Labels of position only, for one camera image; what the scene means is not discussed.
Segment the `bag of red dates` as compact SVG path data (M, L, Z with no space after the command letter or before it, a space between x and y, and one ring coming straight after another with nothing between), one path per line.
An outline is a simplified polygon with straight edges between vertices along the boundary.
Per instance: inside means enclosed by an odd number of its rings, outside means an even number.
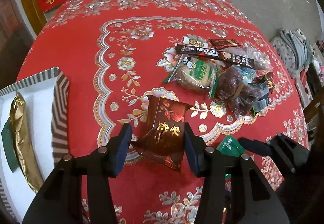
M235 115L247 115L262 96L262 90L243 82L238 66L231 66L218 77L215 94Z

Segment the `green black snack packet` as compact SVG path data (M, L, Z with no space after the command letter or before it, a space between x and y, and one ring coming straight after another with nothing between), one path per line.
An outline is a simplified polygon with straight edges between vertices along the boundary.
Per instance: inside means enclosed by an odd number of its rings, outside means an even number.
M261 91L261 96L253 103L252 107L253 115L256 116L256 114L268 106L270 102L270 93L273 92L275 86L273 72L270 71L263 76L256 77L250 85Z

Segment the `red floral tablecloth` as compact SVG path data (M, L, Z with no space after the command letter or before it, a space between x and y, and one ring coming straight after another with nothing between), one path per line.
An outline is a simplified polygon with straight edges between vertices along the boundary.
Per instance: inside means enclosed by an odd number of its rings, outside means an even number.
M178 43L209 48L231 38L265 53L274 73L270 105L237 117L206 96L165 83ZM226 135L264 141L281 132L308 145L295 81L260 31L224 0L72 0L62 5L32 45L18 77L51 67L68 78L68 143L83 156L130 123L134 138L147 130L148 96L192 105L186 122L207 145Z

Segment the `small Golden Crown chocolate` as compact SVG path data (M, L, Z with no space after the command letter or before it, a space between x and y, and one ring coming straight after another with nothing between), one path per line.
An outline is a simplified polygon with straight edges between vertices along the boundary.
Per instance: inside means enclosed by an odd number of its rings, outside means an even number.
M225 49L230 47L241 46L241 44L238 41L231 39L210 39L209 41L215 49Z

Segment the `Nescafe coffee stick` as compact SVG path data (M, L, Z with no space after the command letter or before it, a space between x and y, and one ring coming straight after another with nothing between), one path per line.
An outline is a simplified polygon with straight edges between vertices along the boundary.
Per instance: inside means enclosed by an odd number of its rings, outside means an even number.
M183 44L177 44L175 49L177 54L187 54L196 57L226 61L230 64L238 64L253 70L256 69L254 59L251 59L247 56L240 56L229 52L220 52L218 50L188 46Z

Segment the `small green sachet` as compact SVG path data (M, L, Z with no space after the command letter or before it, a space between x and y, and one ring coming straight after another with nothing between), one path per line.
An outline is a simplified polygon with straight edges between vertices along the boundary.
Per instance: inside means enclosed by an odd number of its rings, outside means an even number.
M245 153L244 148L232 136L226 136L218 145L217 150L224 155L239 157Z

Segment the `clear bag of nuts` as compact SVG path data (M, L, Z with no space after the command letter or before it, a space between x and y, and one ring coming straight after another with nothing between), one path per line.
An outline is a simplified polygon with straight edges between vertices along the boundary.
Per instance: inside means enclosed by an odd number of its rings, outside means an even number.
M271 71L273 69L270 58L264 52L260 52L256 48L252 47L228 47L221 50L222 52L228 52L237 54L239 56L246 56L254 60L256 70Z

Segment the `gold foil snack bag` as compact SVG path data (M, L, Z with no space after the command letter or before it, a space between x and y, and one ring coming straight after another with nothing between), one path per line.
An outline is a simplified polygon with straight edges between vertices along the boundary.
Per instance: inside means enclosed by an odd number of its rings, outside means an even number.
M29 187L34 193L37 193L43 185L44 180L33 151L26 112L26 102L19 92L16 92L11 103L9 120L13 132L13 148L20 169Z

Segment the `dark red snack packet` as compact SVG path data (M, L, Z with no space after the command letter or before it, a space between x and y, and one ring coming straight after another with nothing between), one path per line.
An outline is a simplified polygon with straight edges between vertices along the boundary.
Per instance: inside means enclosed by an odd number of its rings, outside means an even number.
M186 111L192 106L153 95L148 100L149 131L131 145L139 155L179 172L184 155Z

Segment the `light blue snack packet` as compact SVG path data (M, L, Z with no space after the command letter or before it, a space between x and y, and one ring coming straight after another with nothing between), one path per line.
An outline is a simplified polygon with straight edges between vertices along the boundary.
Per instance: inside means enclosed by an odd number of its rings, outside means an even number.
M244 84L250 84L254 81L257 74L256 71L251 68L239 67L239 72L241 73L242 80Z

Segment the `striped white tray box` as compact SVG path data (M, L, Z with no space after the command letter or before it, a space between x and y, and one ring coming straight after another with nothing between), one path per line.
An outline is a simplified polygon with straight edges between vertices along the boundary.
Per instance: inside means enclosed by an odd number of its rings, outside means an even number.
M50 68L1 89L1 126L7 122L11 103L19 92L26 102L30 138L39 170L47 178L56 163L69 152L66 106L69 80L58 68ZM1 202L9 215L22 222L35 192L21 169L11 171L1 149Z

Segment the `green white pastry packet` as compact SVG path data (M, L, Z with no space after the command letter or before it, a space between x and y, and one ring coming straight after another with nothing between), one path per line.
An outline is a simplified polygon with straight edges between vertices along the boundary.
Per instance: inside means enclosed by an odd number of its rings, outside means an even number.
M216 63L182 55L163 83L176 82L186 91L214 98L219 76L223 72Z

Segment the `floral cushion pile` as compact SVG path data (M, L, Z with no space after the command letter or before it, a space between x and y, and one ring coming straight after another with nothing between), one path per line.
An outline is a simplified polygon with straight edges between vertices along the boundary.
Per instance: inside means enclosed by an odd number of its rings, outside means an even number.
M282 59L292 79L307 83L312 95L323 87L323 55L311 46L304 33L297 29L280 29L270 43Z

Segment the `dark green snack packet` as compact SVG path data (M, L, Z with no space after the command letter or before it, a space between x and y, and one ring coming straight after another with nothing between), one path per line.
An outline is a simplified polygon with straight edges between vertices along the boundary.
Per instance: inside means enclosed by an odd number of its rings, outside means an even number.
M10 119L8 119L1 132L2 143L8 166L13 173L19 167L19 161L16 157L13 141L13 131Z

